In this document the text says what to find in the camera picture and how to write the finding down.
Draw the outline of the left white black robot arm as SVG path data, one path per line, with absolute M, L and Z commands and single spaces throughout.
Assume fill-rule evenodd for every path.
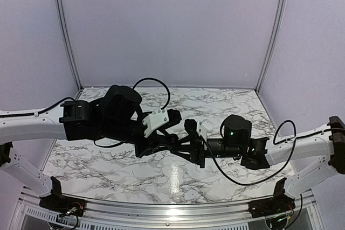
M 15 141 L 52 138 L 56 140 L 91 140 L 109 138 L 136 146 L 143 156 L 154 146 L 170 147 L 173 140 L 158 136 L 157 131 L 180 123 L 180 112 L 162 108 L 145 114 L 142 97 L 128 86 L 113 85 L 104 97 L 94 101 L 65 98 L 43 110 L 1 113 L 1 171 L 33 190 L 56 211 L 68 207 L 61 184 L 54 177 L 40 173 L 13 147 Z

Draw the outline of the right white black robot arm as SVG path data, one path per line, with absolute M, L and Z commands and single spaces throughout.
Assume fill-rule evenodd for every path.
M 344 174 L 344 122 L 331 116 L 329 122 L 314 130 L 286 137 L 251 138 L 251 122 L 230 115 L 222 124 L 224 133 L 219 139 L 207 139 L 206 130 L 194 120 L 185 121 L 188 136 L 171 153 L 204 167 L 206 158 L 239 158 L 241 166 L 250 170 L 287 165 L 295 159 L 319 159 L 294 176 L 283 178 L 275 185 L 274 195 L 267 208 L 278 213 L 289 200 L 324 180 Z

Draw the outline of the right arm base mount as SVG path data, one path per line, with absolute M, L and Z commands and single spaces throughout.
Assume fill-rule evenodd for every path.
M 283 178 L 276 183 L 272 197 L 248 203 L 248 211 L 252 218 L 266 217 L 295 209 L 295 199 L 288 197 L 285 193 L 286 180 L 287 178 Z

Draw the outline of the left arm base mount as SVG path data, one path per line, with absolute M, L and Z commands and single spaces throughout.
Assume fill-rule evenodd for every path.
M 76 208 L 76 211 L 72 213 L 78 217 L 82 217 L 84 215 L 86 200 L 63 195 L 60 181 L 55 177 L 50 177 L 50 180 L 52 187 L 50 188 L 49 195 L 40 197 L 39 206 L 65 214 L 69 210 Z

